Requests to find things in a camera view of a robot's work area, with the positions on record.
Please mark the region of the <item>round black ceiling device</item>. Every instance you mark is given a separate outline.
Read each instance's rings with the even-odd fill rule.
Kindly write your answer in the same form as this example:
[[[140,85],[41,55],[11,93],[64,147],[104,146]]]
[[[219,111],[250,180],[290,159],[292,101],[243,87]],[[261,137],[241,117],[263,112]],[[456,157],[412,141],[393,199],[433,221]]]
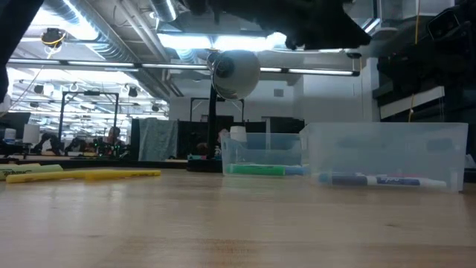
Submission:
[[[49,48],[59,48],[66,36],[67,33],[62,29],[47,28],[41,35],[40,40],[43,45],[46,45]]]

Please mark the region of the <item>thin yellow marker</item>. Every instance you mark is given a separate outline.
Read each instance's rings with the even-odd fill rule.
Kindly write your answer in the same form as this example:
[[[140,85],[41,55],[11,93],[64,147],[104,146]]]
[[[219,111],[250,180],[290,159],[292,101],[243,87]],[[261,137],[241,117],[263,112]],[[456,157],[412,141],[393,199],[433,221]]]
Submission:
[[[26,183],[26,182],[42,182],[48,180],[62,180],[62,179],[83,179],[85,173],[82,171],[57,171],[57,172],[45,172],[45,173],[25,173],[8,175],[6,177],[6,183]]]
[[[85,181],[95,182],[111,179],[122,179],[143,176],[160,176],[160,170],[93,170],[84,175]]]

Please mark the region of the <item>black metal rack frame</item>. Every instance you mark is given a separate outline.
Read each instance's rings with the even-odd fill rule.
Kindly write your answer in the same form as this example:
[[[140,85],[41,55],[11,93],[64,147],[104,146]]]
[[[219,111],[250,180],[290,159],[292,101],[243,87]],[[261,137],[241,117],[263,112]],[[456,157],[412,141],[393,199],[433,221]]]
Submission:
[[[100,96],[100,95],[106,95],[106,96],[115,96],[115,101],[112,101],[112,103],[115,105],[115,112],[114,112],[114,121],[113,121],[113,126],[117,126],[117,121],[118,121],[118,108],[119,108],[119,94],[115,92],[101,92],[98,90],[86,90],[83,92],[73,92],[73,91],[65,91],[62,92],[62,99],[61,99],[61,107],[60,107],[60,112],[59,112],[59,126],[58,126],[58,139],[59,141],[62,141],[62,131],[63,131],[63,121],[64,121],[64,116],[65,116],[65,106],[69,104],[76,96],[78,95],[85,95],[85,96]]]

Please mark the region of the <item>grey fabric partition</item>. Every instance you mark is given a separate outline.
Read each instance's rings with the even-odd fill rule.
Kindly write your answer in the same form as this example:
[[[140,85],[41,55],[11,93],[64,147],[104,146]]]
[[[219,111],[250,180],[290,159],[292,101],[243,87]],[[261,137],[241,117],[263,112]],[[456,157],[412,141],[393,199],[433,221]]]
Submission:
[[[162,162],[177,155],[178,121],[157,118],[139,120],[140,139],[138,160]]]

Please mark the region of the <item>white ceiling device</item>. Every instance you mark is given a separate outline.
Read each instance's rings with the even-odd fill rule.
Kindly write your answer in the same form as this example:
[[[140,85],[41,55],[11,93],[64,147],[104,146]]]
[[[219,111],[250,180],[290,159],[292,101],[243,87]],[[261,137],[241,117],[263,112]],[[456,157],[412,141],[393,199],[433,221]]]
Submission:
[[[380,28],[376,28],[371,33],[370,36],[373,41],[384,41],[387,39],[391,39],[393,36],[397,34],[398,31],[399,31],[398,28],[380,27]]]

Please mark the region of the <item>black office partition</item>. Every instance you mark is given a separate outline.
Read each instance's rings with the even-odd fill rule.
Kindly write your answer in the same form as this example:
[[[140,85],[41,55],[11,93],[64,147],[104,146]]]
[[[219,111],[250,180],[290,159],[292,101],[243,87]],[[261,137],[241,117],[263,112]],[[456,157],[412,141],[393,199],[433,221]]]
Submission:
[[[215,131],[230,130],[231,127],[241,126],[247,133],[292,133],[298,134],[305,126],[304,120],[294,118],[270,117],[267,121],[234,122],[231,115],[217,115]],[[185,158],[189,154],[202,155],[197,149],[201,143],[207,144],[208,123],[180,121],[178,123],[177,158]]]

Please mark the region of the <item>black gooseneck desk lamp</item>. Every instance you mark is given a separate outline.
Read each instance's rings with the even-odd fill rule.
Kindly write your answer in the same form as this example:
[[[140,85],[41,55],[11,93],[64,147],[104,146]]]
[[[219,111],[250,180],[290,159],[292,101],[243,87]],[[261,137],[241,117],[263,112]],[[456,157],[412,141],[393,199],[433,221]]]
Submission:
[[[210,71],[210,97],[208,107],[207,153],[203,159],[191,159],[187,170],[191,172],[220,173],[222,154],[217,147],[221,134],[217,129],[216,102],[242,101],[260,81],[260,61],[252,51],[212,51],[207,58]]]

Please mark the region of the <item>clear plastic bin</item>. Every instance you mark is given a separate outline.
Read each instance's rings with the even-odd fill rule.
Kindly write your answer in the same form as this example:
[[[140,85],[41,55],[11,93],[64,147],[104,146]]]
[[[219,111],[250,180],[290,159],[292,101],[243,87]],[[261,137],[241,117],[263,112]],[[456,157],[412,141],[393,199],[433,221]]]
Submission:
[[[461,123],[312,123],[300,131],[303,163],[318,185],[319,173],[366,175],[414,173],[463,188],[468,126]]]
[[[221,135],[222,171],[229,164],[303,166],[300,136],[290,133],[247,133],[247,142],[238,142],[230,133]]]

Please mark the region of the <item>silver air duct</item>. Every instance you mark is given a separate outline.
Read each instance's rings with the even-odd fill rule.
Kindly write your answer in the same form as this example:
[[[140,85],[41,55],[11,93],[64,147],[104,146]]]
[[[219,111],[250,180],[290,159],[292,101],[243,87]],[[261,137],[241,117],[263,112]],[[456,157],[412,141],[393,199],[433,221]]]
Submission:
[[[177,19],[179,12],[175,0],[149,0],[149,2],[160,21],[172,22]]]

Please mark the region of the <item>person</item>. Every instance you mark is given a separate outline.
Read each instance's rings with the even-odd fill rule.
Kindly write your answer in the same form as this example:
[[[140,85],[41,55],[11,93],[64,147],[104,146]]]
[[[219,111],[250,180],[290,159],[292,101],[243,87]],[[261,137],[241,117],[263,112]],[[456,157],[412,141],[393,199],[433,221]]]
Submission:
[[[110,145],[119,145],[122,144],[120,140],[120,128],[119,127],[111,127],[109,130],[109,134],[107,136],[106,142]]]

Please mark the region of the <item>white box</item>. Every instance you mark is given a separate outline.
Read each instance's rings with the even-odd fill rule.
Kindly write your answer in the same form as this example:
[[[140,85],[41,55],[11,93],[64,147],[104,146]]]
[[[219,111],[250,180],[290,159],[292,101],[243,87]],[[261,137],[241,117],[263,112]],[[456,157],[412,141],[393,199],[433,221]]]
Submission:
[[[22,141],[25,144],[38,144],[40,140],[40,125],[26,124]]]

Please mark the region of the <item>small white container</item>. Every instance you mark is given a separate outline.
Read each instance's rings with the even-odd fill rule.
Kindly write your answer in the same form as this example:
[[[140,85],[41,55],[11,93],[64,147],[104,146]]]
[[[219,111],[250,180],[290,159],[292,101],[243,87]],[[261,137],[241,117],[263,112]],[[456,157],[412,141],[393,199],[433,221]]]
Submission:
[[[231,139],[238,142],[247,142],[247,132],[244,126],[232,126],[230,128]]]

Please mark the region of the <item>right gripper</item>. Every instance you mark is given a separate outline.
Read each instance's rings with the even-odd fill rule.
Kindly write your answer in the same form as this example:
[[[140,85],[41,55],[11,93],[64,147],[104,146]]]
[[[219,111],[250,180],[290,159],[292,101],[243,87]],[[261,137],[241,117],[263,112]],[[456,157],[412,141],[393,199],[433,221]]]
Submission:
[[[443,38],[418,42],[379,59],[377,69],[401,80],[403,92],[424,92],[437,86],[476,80],[476,27],[460,27]]]

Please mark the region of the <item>black computer monitor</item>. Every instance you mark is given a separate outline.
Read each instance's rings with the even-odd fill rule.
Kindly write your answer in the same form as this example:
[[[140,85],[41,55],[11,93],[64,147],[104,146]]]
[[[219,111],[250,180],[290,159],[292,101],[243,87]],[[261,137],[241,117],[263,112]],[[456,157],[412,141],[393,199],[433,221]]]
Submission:
[[[7,112],[0,117],[0,127],[16,130],[22,129],[28,124],[30,116],[30,112]]]

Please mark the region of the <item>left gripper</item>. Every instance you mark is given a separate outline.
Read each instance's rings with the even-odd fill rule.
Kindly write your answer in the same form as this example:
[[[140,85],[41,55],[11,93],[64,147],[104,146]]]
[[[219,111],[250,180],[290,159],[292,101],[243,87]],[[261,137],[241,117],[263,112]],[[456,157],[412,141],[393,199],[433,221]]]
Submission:
[[[185,0],[192,14],[212,10],[286,35],[290,50],[359,48],[372,38],[344,11],[342,0]]]

